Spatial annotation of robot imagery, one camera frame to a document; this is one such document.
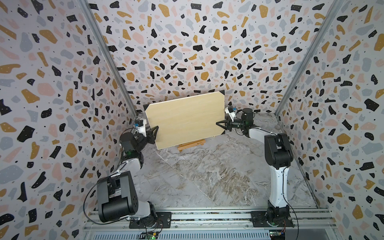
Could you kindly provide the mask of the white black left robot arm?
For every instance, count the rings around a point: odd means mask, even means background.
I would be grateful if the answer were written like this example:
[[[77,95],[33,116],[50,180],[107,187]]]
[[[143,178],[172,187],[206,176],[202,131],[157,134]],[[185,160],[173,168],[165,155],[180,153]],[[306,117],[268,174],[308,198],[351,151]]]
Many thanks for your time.
[[[114,173],[99,179],[89,191],[91,193],[96,189],[100,221],[91,220],[86,213],[84,201],[83,213],[88,221],[96,225],[108,225],[126,219],[146,229],[159,224],[154,205],[139,200],[133,181],[133,176],[144,165],[142,150],[147,144],[156,143],[158,130],[158,126],[149,130],[145,126],[135,126],[122,133],[120,145],[123,154],[120,165]]]

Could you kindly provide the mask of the light wooden drawing board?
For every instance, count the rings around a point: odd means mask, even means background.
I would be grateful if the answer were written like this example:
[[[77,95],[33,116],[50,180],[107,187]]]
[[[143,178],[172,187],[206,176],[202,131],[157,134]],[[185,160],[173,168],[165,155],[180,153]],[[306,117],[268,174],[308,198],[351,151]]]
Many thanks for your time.
[[[219,136],[225,119],[225,93],[212,92],[153,103],[145,110],[151,128],[158,127],[157,149]]]

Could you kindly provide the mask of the small wooden easel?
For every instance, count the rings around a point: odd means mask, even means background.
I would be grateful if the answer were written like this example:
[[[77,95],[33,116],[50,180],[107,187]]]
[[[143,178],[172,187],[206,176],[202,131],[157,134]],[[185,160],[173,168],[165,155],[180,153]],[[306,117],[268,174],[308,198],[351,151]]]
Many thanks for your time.
[[[193,148],[193,147],[196,147],[196,146],[203,146],[205,143],[206,143],[205,139],[197,140],[197,141],[181,144],[181,145],[179,145],[177,147],[177,149],[178,149],[179,152],[182,152],[183,150],[186,150],[186,149],[189,149],[189,148]]]

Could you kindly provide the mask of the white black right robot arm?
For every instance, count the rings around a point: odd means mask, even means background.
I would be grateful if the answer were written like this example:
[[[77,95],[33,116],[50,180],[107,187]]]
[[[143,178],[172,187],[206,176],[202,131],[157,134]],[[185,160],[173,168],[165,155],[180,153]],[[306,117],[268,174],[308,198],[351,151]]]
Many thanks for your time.
[[[287,182],[289,167],[294,159],[287,134],[273,133],[254,124],[255,113],[245,108],[237,117],[237,109],[225,108],[227,116],[216,125],[225,131],[240,130],[242,135],[264,144],[266,163],[271,171],[271,194],[268,208],[261,218],[271,227],[287,227],[292,223],[292,206],[287,200]]]

